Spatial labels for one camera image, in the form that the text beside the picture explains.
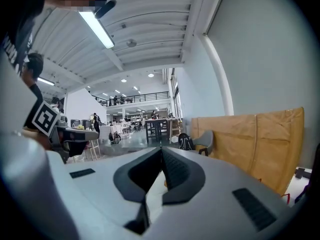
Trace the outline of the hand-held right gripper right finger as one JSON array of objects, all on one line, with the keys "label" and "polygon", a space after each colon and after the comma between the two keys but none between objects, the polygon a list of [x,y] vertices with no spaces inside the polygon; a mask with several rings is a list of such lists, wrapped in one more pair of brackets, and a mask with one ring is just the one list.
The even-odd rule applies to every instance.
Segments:
[{"label": "hand-held right gripper right finger", "polygon": [[161,156],[161,169],[167,186],[162,204],[180,205],[189,202],[205,185],[204,170],[196,162],[168,148],[161,149]]}]

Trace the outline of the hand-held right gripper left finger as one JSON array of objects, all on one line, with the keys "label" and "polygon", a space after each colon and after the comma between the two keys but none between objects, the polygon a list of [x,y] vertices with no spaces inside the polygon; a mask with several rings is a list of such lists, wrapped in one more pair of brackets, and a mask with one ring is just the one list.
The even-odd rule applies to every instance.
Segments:
[{"label": "hand-held right gripper left finger", "polygon": [[113,175],[113,183],[122,197],[139,204],[136,218],[124,227],[139,235],[150,226],[146,195],[162,171],[162,149],[143,151],[142,156],[119,167]]}]

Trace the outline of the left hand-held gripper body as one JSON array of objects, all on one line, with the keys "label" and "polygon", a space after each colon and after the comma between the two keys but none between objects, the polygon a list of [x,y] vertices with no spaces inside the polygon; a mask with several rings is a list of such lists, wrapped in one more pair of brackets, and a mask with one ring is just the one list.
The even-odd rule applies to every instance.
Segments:
[{"label": "left hand-held gripper body", "polygon": [[32,123],[48,137],[52,150],[61,156],[64,163],[71,157],[80,156],[87,143],[99,136],[95,131],[68,127],[66,117],[46,102],[40,105]]}]

